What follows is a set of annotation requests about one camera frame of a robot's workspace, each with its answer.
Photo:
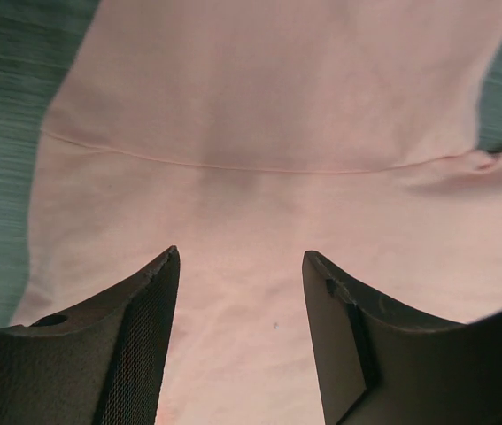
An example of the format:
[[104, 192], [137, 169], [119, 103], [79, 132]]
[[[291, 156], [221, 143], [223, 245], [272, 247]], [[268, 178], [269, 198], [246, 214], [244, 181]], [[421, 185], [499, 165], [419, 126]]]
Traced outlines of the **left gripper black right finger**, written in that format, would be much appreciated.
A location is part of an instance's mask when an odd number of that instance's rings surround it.
[[326, 423], [502, 424], [502, 311], [448, 321], [316, 251], [302, 274]]

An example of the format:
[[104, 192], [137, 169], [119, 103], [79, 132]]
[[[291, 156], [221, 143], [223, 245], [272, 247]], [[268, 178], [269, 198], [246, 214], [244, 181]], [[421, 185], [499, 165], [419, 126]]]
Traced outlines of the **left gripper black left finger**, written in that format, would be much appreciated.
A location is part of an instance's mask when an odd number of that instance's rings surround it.
[[170, 247], [77, 305], [0, 328], [0, 424], [152, 424], [179, 274]]

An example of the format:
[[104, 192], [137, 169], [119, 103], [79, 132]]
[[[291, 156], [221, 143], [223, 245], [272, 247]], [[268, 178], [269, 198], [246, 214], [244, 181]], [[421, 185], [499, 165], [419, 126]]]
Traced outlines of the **salmon pink t shirt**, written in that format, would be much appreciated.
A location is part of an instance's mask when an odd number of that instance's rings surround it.
[[161, 424], [320, 424], [316, 250], [455, 321], [502, 307], [502, 1], [103, 1], [42, 123], [29, 324], [169, 246]]

